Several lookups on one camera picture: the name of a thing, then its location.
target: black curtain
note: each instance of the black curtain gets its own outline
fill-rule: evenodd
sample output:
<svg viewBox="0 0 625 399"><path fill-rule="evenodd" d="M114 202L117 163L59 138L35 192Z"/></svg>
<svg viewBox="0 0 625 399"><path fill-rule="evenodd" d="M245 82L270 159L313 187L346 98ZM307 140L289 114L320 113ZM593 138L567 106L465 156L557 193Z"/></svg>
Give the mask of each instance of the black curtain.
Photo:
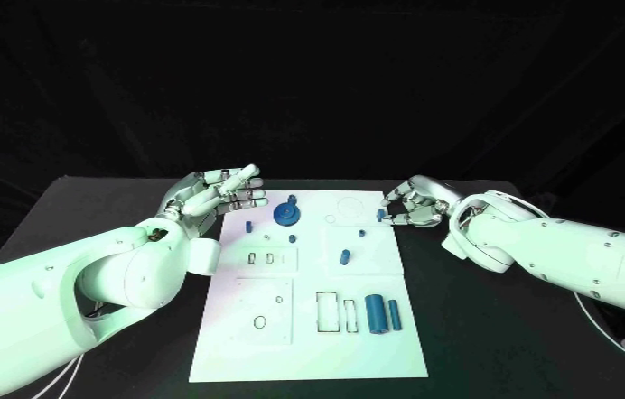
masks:
<svg viewBox="0 0 625 399"><path fill-rule="evenodd" d="M624 0L0 3L4 233L61 175L248 162L625 203Z"/></svg>

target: small blue part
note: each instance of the small blue part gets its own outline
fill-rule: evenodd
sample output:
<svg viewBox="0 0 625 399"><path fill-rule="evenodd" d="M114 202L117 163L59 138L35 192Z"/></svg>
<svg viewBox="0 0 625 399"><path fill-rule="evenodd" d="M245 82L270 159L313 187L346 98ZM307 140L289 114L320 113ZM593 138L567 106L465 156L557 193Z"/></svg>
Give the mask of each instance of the small blue part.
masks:
<svg viewBox="0 0 625 399"><path fill-rule="evenodd" d="M339 260L339 262L341 262L341 265L346 265L348 264L348 262L349 262L349 250L344 250L342 251L342 253L341 253L341 260Z"/></svg>
<svg viewBox="0 0 625 399"><path fill-rule="evenodd" d="M273 220L280 226L293 226L299 222L297 198L290 195L286 203L282 203L273 210Z"/></svg>
<svg viewBox="0 0 625 399"><path fill-rule="evenodd" d="M374 293L365 297L368 330L371 334L388 333L387 312L384 310L384 299Z"/></svg>
<svg viewBox="0 0 625 399"><path fill-rule="evenodd" d="M401 330L400 311L397 310L397 301L388 300L388 311L391 312L393 331Z"/></svg>

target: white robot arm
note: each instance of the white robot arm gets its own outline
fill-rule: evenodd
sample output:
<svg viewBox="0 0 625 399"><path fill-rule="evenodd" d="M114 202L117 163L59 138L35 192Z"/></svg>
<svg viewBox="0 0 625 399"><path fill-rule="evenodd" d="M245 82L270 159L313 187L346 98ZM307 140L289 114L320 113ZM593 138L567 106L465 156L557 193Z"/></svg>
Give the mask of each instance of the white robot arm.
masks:
<svg viewBox="0 0 625 399"><path fill-rule="evenodd" d="M517 262L540 280L625 308L625 241L618 231L550 218L499 191L463 197L448 184L420 175L394 189L383 206L400 198L407 213L383 221L432 227L448 215L443 248L459 259L472 259L495 273Z"/></svg>
<svg viewBox="0 0 625 399"><path fill-rule="evenodd" d="M219 242L199 238L217 215L267 205L258 168L198 172L154 218L0 265L0 395L146 318L179 292L186 272L212 275ZM84 314L75 290L98 302ZM101 314L108 303L117 311Z"/></svg>

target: robotic hand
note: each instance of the robotic hand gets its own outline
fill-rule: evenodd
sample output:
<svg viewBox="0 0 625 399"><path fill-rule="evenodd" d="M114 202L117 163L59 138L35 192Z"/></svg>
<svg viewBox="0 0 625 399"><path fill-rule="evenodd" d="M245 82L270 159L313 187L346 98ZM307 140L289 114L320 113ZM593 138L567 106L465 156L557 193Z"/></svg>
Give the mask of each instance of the robotic hand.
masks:
<svg viewBox="0 0 625 399"><path fill-rule="evenodd" d="M497 273L517 262L538 279L625 308L625 236L619 232L550 218L499 191L465 197L446 183L420 175L394 189L381 205L400 198L407 213L387 215L383 222L433 227L448 216L443 248L459 259L472 259Z"/></svg>
<svg viewBox="0 0 625 399"><path fill-rule="evenodd" d="M188 271L214 274L219 242L199 236L218 214L267 205L258 173L250 164L189 174L154 218L0 265L0 395L163 307ZM74 288L98 302L88 315ZM103 302L118 310L101 314Z"/></svg>

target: table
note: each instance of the table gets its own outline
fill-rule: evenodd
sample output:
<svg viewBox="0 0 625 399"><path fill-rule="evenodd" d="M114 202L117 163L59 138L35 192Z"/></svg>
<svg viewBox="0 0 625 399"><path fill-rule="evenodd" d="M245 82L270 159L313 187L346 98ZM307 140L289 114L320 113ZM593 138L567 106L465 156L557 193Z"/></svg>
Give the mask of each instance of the table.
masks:
<svg viewBox="0 0 625 399"><path fill-rule="evenodd" d="M154 214L175 181L58 179L0 251L0 262L133 226ZM388 192L398 183L269 180L266 188ZM466 194L517 194L501 181L453 184ZM445 234L443 227L396 227L429 378L189 384L209 279L188 274L173 302L85 354L65 398L616 397L625 353L589 323L572 292L517 266L494 274L461 261L440 247ZM58 372L6 397L32 397ZM64 386L61 381L45 397L58 397Z"/></svg>

